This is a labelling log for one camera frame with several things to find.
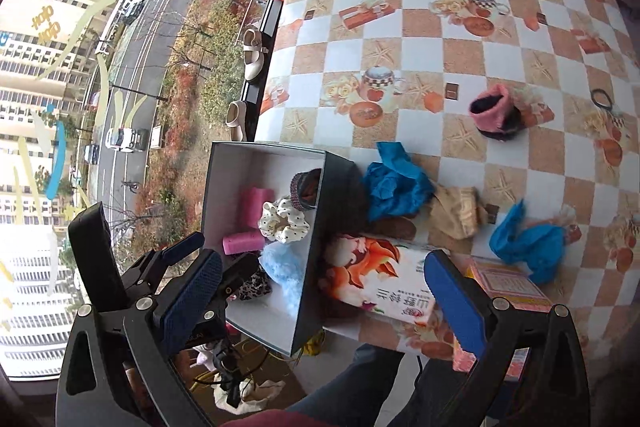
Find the cream flat shoe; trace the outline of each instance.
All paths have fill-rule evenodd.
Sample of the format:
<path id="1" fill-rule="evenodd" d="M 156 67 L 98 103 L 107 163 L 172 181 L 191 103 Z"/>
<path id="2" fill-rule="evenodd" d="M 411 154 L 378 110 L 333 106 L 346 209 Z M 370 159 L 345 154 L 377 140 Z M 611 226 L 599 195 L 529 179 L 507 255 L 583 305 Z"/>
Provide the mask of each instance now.
<path id="1" fill-rule="evenodd" d="M 246 142 L 245 116 L 245 102 L 238 100 L 229 104 L 229 110 L 226 112 L 226 126 L 229 127 L 232 142 Z"/>
<path id="2" fill-rule="evenodd" d="M 262 45 L 262 34 L 255 28 L 249 28 L 242 38 L 244 50 L 244 78 L 251 82 L 262 71 L 264 54 L 269 50 Z"/>

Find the jeans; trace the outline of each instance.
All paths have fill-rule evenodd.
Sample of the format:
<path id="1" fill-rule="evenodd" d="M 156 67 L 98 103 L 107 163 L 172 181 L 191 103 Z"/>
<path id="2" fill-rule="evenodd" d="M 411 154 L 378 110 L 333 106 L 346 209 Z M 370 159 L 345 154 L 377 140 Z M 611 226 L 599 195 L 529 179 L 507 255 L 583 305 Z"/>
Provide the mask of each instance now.
<path id="1" fill-rule="evenodd" d="M 373 427 L 391 393 L 404 353 L 363 344 L 353 362 L 328 384 L 287 410 L 339 427 Z M 429 427 L 466 380 L 451 362 L 430 360 L 407 405 L 388 427 Z"/>

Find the blue gripper pad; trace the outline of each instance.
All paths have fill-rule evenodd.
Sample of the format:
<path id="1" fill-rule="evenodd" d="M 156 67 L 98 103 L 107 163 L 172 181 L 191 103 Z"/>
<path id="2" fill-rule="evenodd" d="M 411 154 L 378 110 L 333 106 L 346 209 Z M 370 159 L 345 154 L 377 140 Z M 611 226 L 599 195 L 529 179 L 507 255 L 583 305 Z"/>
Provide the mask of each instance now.
<path id="1" fill-rule="evenodd" d="M 187 257 L 191 252 L 195 252 L 202 245 L 204 245 L 203 233 L 191 232 L 179 243 L 164 250 L 164 252 L 162 252 L 162 259 L 168 266 L 172 266 Z"/>
<path id="2" fill-rule="evenodd" d="M 424 281 L 442 308 L 462 349 L 479 359 L 486 346 L 484 320 L 463 288 L 464 279 L 466 278 L 463 278 L 442 250 L 427 254 L 424 260 Z"/>
<path id="3" fill-rule="evenodd" d="M 184 348 L 184 344 L 191 336 L 191 331 L 218 289 L 222 272 L 220 254 L 210 252 L 205 262 L 162 316 L 159 325 L 162 331 L 162 347 L 168 356 L 173 356 Z"/>

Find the road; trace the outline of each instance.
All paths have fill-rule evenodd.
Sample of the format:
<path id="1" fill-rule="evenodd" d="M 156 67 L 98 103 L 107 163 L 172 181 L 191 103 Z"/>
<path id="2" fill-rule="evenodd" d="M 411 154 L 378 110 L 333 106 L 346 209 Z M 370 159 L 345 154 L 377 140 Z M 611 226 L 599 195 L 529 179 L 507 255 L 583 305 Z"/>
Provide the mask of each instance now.
<path id="1" fill-rule="evenodd" d="M 171 54 L 170 46 L 180 31 L 181 15 L 187 13 L 191 0 L 147 0 L 138 25 L 129 41 L 120 69 L 114 80 L 115 86 L 124 86 L 159 94 L 164 77 L 165 66 Z M 118 115 L 115 99 L 116 92 L 122 94 L 123 110 Z M 122 220 L 123 210 L 134 207 L 135 195 L 122 186 L 124 180 L 142 182 L 146 166 L 147 151 L 123 153 L 107 149 L 104 146 L 106 130 L 123 126 L 130 116 L 134 105 L 142 95 L 117 89 L 111 89 L 105 130 L 100 144 L 98 158 L 97 200 L 106 207 L 107 221 L 111 224 Z M 132 118 L 135 129 L 151 129 L 156 111 L 155 98 L 151 96 L 140 105 Z"/>

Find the white car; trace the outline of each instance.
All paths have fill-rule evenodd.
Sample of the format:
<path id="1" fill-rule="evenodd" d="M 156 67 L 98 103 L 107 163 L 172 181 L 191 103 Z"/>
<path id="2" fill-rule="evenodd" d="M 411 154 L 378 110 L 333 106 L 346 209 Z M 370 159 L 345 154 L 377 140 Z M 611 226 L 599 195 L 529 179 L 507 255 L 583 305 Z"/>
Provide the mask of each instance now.
<path id="1" fill-rule="evenodd" d="M 111 128 L 107 131 L 104 145 L 107 149 L 120 152 L 137 152 L 143 151 L 146 147 L 146 135 L 148 131 L 145 129 L 132 129 L 129 127 L 121 127 L 120 129 Z"/>

